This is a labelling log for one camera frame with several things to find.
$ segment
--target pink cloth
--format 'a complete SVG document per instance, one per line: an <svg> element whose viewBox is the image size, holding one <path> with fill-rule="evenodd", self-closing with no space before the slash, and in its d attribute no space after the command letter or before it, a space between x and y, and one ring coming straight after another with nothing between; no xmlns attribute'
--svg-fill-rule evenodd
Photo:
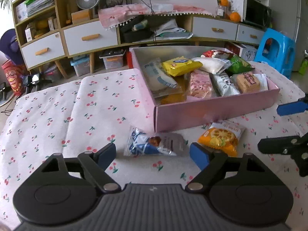
<svg viewBox="0 0 308 231"><path fill-rule="evenodd" d="M180 6L168 3L157 3L152 5L152 9L157 14L179 14L197 13L212 15L203 8L193 6ZM138 15L151 15L151 9L145 4L128 4L105 8L98 11L99 19L104 28L114 27L118 24L131 20Z"/></svg>

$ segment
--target pink snack package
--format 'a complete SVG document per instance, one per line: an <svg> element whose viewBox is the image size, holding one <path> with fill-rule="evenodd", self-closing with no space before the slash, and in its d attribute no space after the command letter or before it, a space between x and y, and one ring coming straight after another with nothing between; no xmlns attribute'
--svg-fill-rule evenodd
<svg viewBox="0 0 308 231"><path fill-rule="evenodd" d="M211 98L213 91L209 73L201 70L194 70L190 74L188 95L200 99Z"/></svg>

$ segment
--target yellow snack package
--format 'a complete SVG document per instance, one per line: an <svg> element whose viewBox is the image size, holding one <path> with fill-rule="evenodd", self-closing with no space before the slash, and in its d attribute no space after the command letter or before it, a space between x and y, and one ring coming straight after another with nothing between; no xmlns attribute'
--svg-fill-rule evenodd
<svg viewBox="0 0 308 231"><path fill-rule="evenodd" d="M231 121L213 122L210 128L199 137L198 143L220 149L231 157L237 156L236 146L245 127Z"/></svg>
<svg viewBox="0 0 308 231"><path fill-rule="evenodd" d="M164 104L171 104L176 102L185 102L187 99L187 95L185 93L185 80L184 75L177 76L174 78L174 80L177 82L177 84L183 88L184 92L178 93L178 94L171 94L161 99L161 105Z"/></svg>
<svg viewBox="0 0 308 231"><path fill-rule="evenodd" d="M179 76L202 67L202 63L199 61L192 61L185 58L184 56L181 56L163 62L162 66L166 70L167 74L172 76Z"/></svg>

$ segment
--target refrigerator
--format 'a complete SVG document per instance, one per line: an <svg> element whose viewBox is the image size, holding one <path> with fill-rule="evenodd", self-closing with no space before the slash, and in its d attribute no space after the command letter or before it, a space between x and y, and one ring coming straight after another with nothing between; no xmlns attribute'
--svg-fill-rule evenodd
<svg viewBox="0 0 308 231"><path fill-rule="evenodd" d="M308 0L270 0L273 29L296 43L293 71L298 71L308 51Z"/></svg>

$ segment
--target blue lid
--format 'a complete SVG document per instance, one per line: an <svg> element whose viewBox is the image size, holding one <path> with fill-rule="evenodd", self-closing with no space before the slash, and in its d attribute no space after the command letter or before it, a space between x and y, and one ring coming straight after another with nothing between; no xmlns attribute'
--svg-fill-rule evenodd
<svg viewBox="0 0 308 231"><path fill-rule="evenodd" d="M89 61L89 60L90 60L90 57L84 57L84 58L81 58L77 61L70 60L70 64L71 64L71 66L76 66L78 64L81 64L81 63Z"/></svg>

